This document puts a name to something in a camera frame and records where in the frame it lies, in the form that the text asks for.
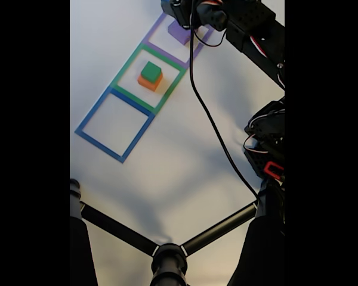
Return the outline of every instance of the green cube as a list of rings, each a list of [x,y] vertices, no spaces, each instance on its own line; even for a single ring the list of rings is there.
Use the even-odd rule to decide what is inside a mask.
[[[161,73],[162,73],[162,69],[157,65],[153,64],[151,61],[149,61],[146,64],[146,66],[143,68],[141,72],[141,76],[144,79],[147,79],[151,83],[156,83]]]

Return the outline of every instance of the black rod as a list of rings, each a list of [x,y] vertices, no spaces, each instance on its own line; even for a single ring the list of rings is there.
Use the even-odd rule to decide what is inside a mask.
[[[81,215],[82,218],[91,222],[93,225],[96,225],[104,231],[118,237],[120,240],[125,241],[127,244],[134,246],[136,249],[151,257],[158,246],[156,243],[140,235],[138,232],[129,229],[127,226],[113,220],[87,204],[85,204],[84,209],[82,209]]]
[[[237,228],[239,225],[242,225],[243,223],[255,217],[256,208],[254,203],[255,202],[248,204],[241,210],[238,210],[236,213],[230,215],[226,219],[223,219],[221,222],[218,222],[216,225],[210,227],[209,229],[203,231],[201,234],[184,243],[182,246],[186,250],[187,256],[197,252],[204,246],[207,246],[208,244],[222,237],[224,234],[227,234],[228,232]]]

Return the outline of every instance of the green tape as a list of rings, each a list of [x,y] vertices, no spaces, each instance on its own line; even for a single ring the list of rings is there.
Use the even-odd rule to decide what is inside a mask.
[[[181,78],[184,76],[184,74],[186,73],[186,70],[183,69],[182,71],[179,72],[178,76],[175,78],[175,80],[173,81],[173,83],[169,86],[169,88],[167,89],[167,91],[165,92],[164,96],[162,97],[161,101],[159,102],[159,104],[155,107],[155,109],[152,111],[153,114],[157,115],[158,112],[161,110],[161,108],[163,107],[163,105],[166,103],[167,99],[169,98],[169,96],[171,95],[171,93],[173,92],[174,88],[178,85],[179,81],[181,80]]]
[[[126,89],[121,88],[119,85],[116,85],[114,87],[114,89],[119,91],[119,92],[121,92],[121,93],[123,93],[128,98],[130,98],[131,100],[135,101],[137,104],[142,105],[145,109],[151,111],[152,113],[154,112],[154,108],[151,105],[149,105],[149,104],[145,103],[143,100],[137,98],[134,94],[128,92]]]
[[[164,61],[165,63],[169,64],[170,66],[173,66],[174,68],[176,68],[179,71],[178,76],[175,78],[175,80],[173,81],[173,83],[169,86],[169,88],[167,89],[167,91],[165,92],[165,94],[163,95],[162,99],[159,101],[158,105],[153,108],[151,105],[149,105],[148,103],[144,102],[143,100],[139,99],[138,97],[136,97],[134,94],[128,92],[127,90],[125,90],[124,88],[121,88],[118,85],[119,80],[121,79],[121,77],[124,75],[124,73],[127,71],[127,69],[130,67],[130,65],[132,64],[132,62],[135,60],[135,58],[137,57],[137,55],[141,52],[141,50],[145,50],[147,52],[149,52],[150,54],[154,55],[155,57],[157,57],[158,59]],[[144,108],[146,108],[147,110],[151,111],[153,114],[157,115],[158,112],[161,110],[161,108],[163,107],[163,105],[166,103],[167,99],[169,98],[169,96],[171,95],[172,91],[174,90],[174,88],[178,85],[179,81],[181,80],[181,78],[184,76],[184,74],[186,73],[187,69],[185,69],[184,67],[182,67],[181,65],[173,62],[172,60],[170,60],[169,58],[166,58],[164,55],[161,55],[160,53],[158,53],[157,51],[155,51],[154,49],[152,49],[149,46],[146,46],[143,43],[140,43],[139,46],[135,49],[135,51],[131,54],[131,56],[129,57],[129,59],[126,61],[126,63],[124,64],[124,66],[121,68],[121,70],[118,72],[118,74],[114,77],[114,79],[112,80],[110,87],[112,87],[113,89],[123,93],[124,95],[126,95],[128,98],[130,98],[131,100],[135,101],[137,104],[142,105]]]
[[[132,62],[135,60],[135,58],[137,57],[137,55],[140,53],[140,51],[143,48],[143,43],[140,43],[139,46],[135,49],[135,51],[131,54],[131,56],[129,57],[129,59],[126,61],[126,63],[124,64],[124,66],[121,68],[121,70],[118,72],[118,74],[114,77],[114,79],[112,80],[110,86],[113,89],[116,89],[116,86],[119,82],[119,80],[121,79],[121,77],[124,75],[124,73],[127,71],[127,69],[130,67],[130,65],[132,64]]]

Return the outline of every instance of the purple cube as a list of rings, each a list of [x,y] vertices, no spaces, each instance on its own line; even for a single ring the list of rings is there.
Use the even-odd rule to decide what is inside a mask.
[[[188,43],[191,36],[191,31],[184,30],[176,20],[168,26],[168,33],[176,38],[182,45]]]

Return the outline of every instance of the white surface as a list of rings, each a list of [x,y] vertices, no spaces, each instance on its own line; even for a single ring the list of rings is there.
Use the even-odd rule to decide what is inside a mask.
[[[122,156],[147,119],[125,101],[108,94],[83,131]]]
[[[283,24],[283,0],[264,3]],[[189,73],[124,164],[74,134],[160,14],[159,0],[70,0],[70,177],[80,182],[82,200],[99,211],[159,244],[181,244],[254,200],[229,165]],[[209,42],[220,37],[215,32]],[[194,74],[236,165],[258,190],[260,179],[242,151],[243,128],[269,101],[281,98],[282,90],[227,41],[205,47]],[[187,282],[225,286],[247,226],[189,257]],[[98,232],[103,231],[89,228],[100,286],[148,285],[151,259]],[[120,263],[125,267],[116,271]],[[145,279],[129,280],[139,275]]]
[[[163,79],[155,91],[151,91],[137,82],[142,69],[149,61],[160,67],[163,73]],[[152,107],[156,107],[178,74],[179,70],[175,67],[167,64],[149,52],[142,50],[120,78],[118,85],[144,102],[150,104]]]
[[[172,17],[165,17],[161,25],[156,29],[154,34],[151,35],[149,42],[156,45],[158,48],[168,52],[174,57],[178,58],[182,62],[186,63],[190,58],[190,42],[188,41],[185,45],[182,45],[168,31],[168,26],[174,21]],[[199,38],[203,38],[207,33],[208,28],[202,26],[198,29],[197,35]],[[199,41],[195,38],[193,43],[193,49],[197,48]]]

